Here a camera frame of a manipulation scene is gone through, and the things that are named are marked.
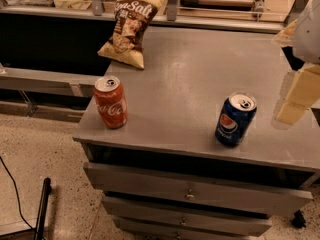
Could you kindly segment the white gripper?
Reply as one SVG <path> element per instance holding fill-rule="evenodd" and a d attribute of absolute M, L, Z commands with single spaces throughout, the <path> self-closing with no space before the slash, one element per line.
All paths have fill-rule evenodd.
<path fill-rule="evenodd" d="M 297 21 L 273 37 L 272 43 L 280 47 L 293 46 L 295 57 L 313 63 L 288 72 L 281 86 L 275 120 L 294 125 L 320 99 L 320 0 L 312 0 Z"/>

